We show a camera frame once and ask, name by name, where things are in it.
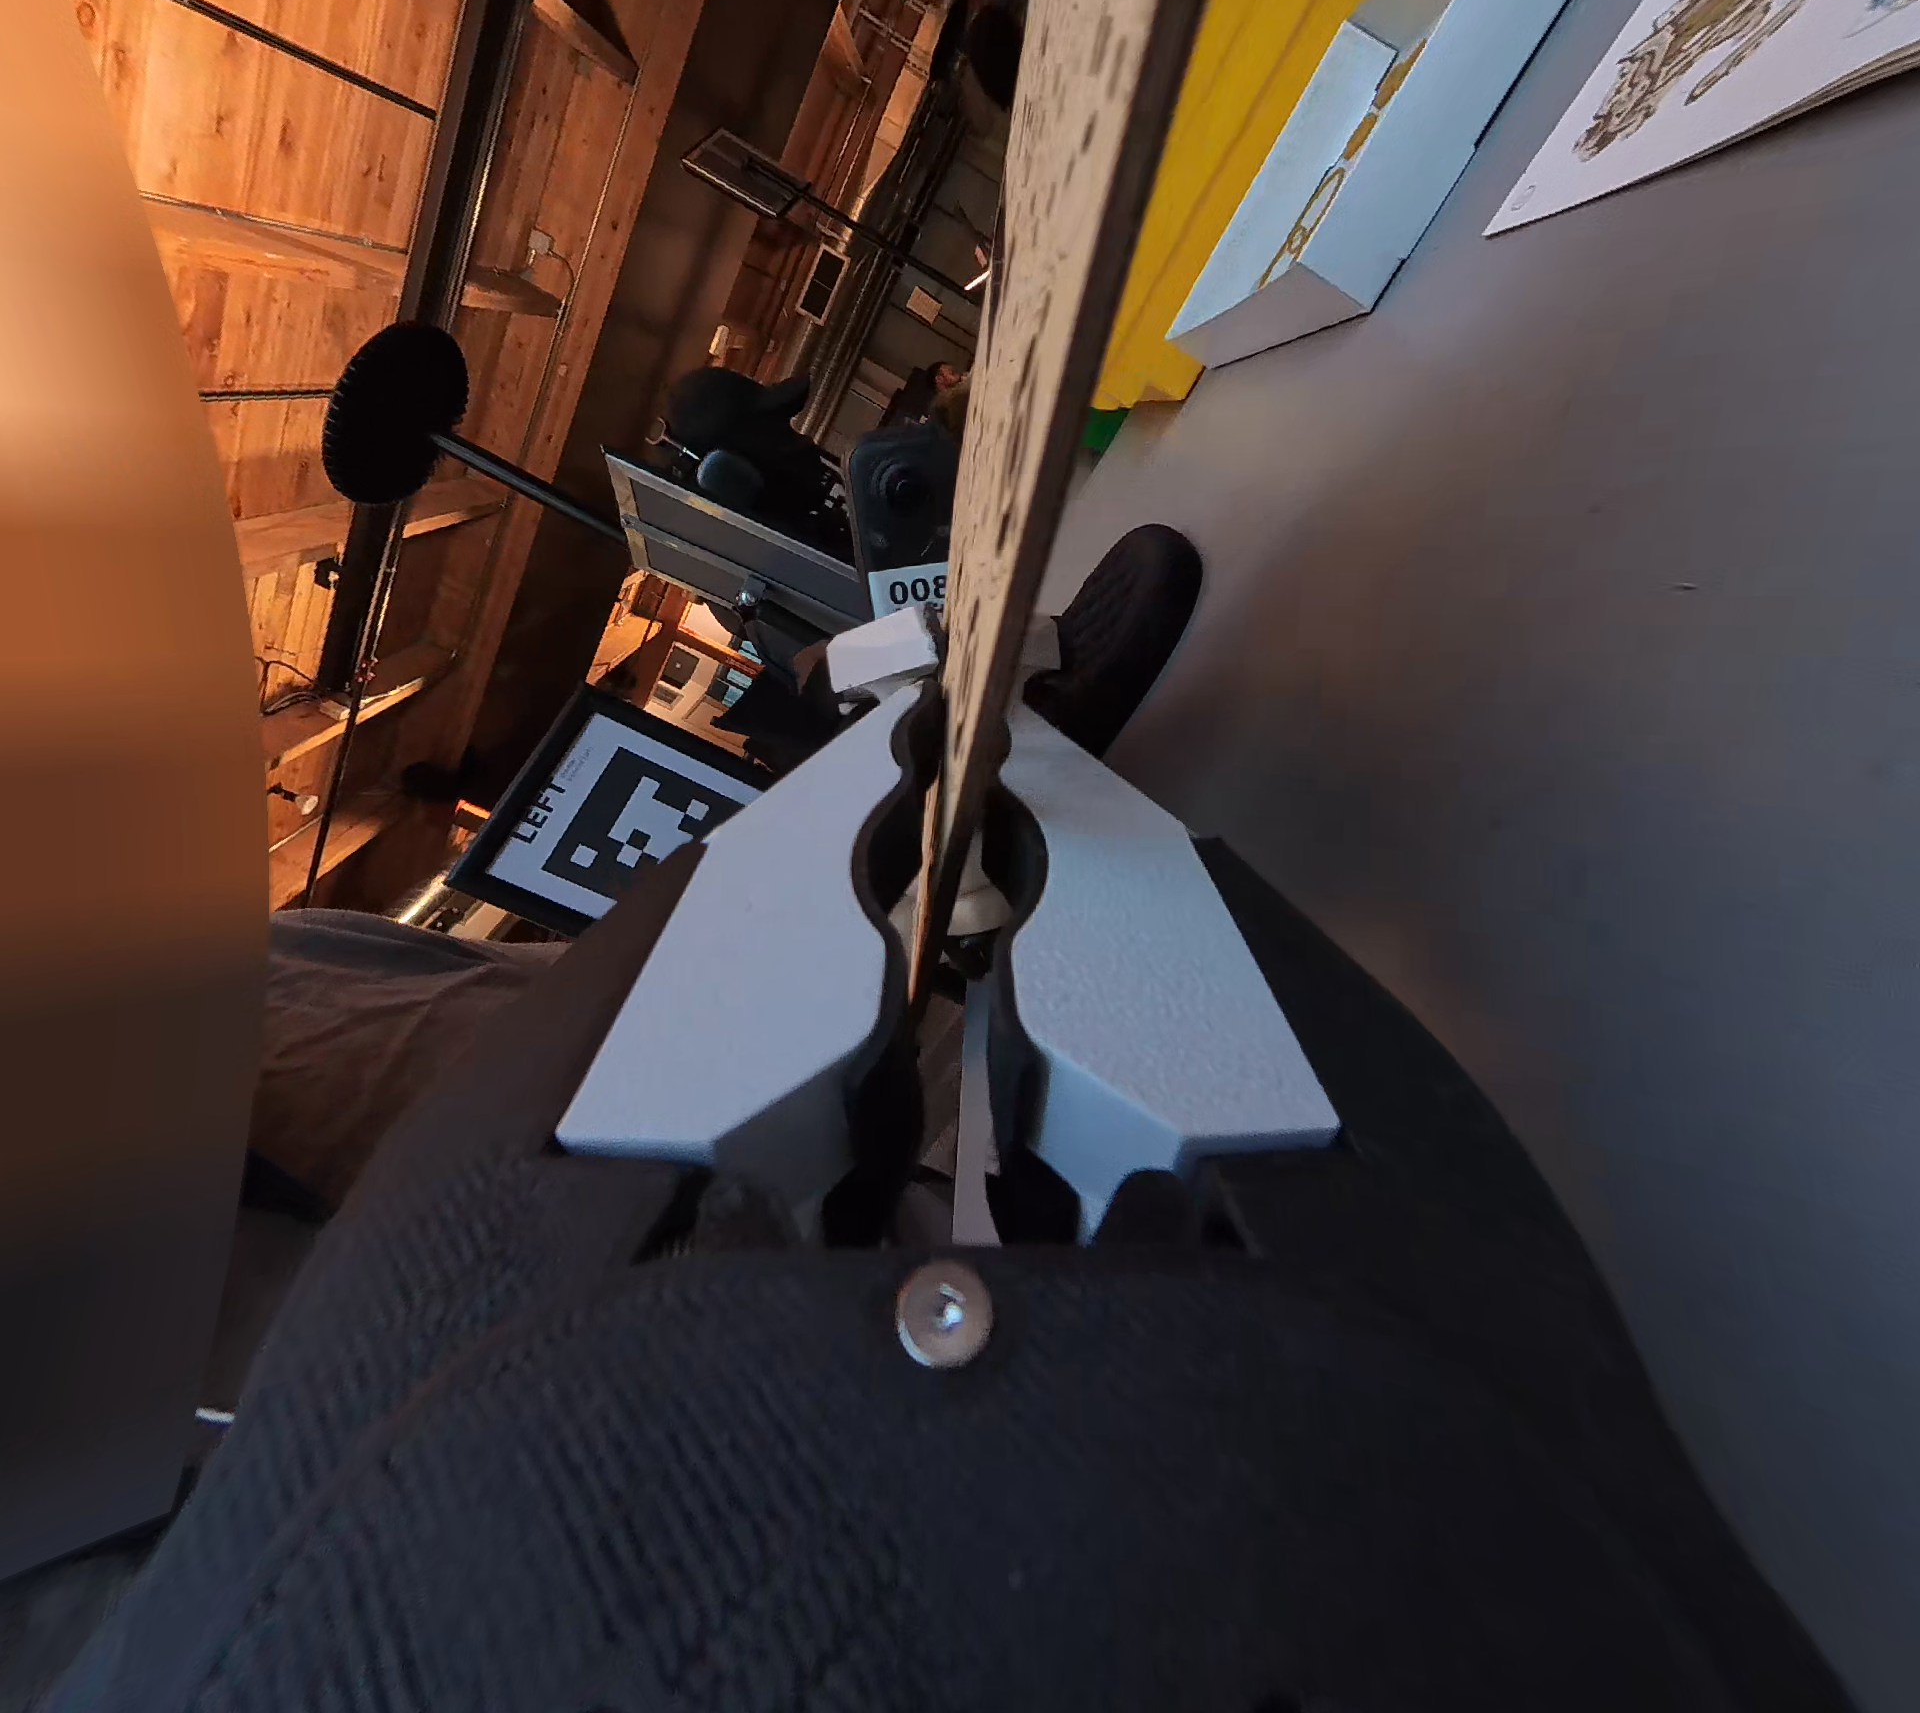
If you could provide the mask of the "laser-cut wooden parts sheet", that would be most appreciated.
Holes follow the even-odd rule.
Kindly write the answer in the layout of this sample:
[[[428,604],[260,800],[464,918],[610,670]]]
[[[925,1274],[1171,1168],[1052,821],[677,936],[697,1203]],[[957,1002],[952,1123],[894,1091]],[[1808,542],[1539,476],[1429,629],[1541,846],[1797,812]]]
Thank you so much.
[[[991,320],[975,365],[927,800],[920,1015],[1007,753],[1026,629],[1206,0],[1026,0]]]

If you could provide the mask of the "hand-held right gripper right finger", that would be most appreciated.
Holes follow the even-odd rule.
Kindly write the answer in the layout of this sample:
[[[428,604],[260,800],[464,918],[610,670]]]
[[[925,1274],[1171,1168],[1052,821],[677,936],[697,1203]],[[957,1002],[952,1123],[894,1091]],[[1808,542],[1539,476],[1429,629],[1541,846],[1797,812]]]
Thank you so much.
[[[1010,918],[983,991],[1001,1232],[1093,1238],[1138,1172],[1309,1152],[1340,1133],[1189,828],[1047,722],[1001,771]]]

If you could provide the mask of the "black office chair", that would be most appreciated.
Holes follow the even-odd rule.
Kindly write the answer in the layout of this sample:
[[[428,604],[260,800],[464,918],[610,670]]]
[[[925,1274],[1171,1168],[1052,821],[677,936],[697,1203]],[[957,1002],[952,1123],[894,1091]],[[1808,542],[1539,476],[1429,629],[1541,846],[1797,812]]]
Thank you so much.
[[[825,453],[796,430],[808,399],[808,372],[760,383],[703,367],[671,389],[663,440],[684,455],[708,501],[760,524],[798,522],[829,506],[837,483]]]

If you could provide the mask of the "printed instruction booklet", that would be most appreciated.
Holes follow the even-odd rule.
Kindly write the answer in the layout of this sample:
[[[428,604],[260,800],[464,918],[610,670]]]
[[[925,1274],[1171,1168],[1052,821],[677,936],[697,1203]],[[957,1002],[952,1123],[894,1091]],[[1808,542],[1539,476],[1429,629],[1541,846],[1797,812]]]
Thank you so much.
[[[1500,236],[1919,66],[1919,0],[1642,0],[1489,220]]]

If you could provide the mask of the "black lamp with flat head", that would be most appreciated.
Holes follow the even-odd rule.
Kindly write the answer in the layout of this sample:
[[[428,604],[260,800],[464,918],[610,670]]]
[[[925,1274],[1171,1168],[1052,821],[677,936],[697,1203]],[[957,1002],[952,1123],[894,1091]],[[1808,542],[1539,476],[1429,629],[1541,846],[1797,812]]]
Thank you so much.
[[[789,172],[773,156],[728,128],[715,128],[705,140],[689,149],[682,154],[682,166],[695,179],[762,218],[791,220],[803,209],[825,216],[850,239],[879,251],[894,265],[912,268],[932,286],[950,294],[976,294],[989,285],[991,268],[966,285],[948,276],[903,246],[898,239],[826,202],[808,181]]]

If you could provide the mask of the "framed marker sign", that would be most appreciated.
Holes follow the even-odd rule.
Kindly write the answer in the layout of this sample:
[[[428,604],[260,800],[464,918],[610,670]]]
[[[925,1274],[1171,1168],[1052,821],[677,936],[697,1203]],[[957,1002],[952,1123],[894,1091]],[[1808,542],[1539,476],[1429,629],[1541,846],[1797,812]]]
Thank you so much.
[[[575,938],[770,787],[732,753],[581,687],[445,882]]]

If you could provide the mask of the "yellow plastic bin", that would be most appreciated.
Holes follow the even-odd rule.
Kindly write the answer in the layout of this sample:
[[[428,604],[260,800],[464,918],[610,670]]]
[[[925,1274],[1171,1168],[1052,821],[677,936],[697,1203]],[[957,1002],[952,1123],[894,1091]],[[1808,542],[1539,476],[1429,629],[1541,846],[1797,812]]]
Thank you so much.
[[[1361,0],[1208,0],[1096,381],[1096,412],[1183,401],[1171,339],[1334,35]]]

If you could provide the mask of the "black round disc with pole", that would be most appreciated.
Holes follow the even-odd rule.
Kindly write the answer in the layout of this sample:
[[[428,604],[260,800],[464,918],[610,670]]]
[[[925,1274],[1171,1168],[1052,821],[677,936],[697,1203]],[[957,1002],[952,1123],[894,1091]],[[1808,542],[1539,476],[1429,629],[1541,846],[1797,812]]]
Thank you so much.
[[[398,504],[418,495],[441,458],[505,486],[572,524],[625,542],[623,526],[527,469],[462,436],[469,359],[441,326],[401,320],[369,339],[335,384],[322,425],[322,469],[354,506]]]

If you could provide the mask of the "white cardboard box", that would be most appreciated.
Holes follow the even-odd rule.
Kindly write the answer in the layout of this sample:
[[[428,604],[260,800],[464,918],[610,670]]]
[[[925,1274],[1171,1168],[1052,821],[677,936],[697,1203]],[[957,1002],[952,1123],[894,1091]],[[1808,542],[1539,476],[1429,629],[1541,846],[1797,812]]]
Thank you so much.
[[[1363,0],[1168,339],[1225,367],[1371,313],[1566,0]]]

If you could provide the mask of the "grey rectangular panel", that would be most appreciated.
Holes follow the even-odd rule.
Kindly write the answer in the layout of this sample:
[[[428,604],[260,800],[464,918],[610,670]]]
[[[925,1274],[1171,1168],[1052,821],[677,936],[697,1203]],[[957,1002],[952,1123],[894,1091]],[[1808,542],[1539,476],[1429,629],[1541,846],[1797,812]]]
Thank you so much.
[[[773,603],[826,635],[872,620],[868,581],[855,564],[672,484],[625,455],[604,450],[603,458],[638,570],[739,610]]]

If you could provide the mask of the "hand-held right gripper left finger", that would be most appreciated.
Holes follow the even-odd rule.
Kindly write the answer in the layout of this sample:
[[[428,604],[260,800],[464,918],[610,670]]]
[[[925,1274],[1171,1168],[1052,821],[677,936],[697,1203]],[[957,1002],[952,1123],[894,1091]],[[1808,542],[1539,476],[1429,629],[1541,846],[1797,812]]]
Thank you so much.
[[[557,1126],[570,1155],[749,1180],[877,1242],[925,1098],[892,908],[919,869],[936,687],[904,687],[732,814]]]

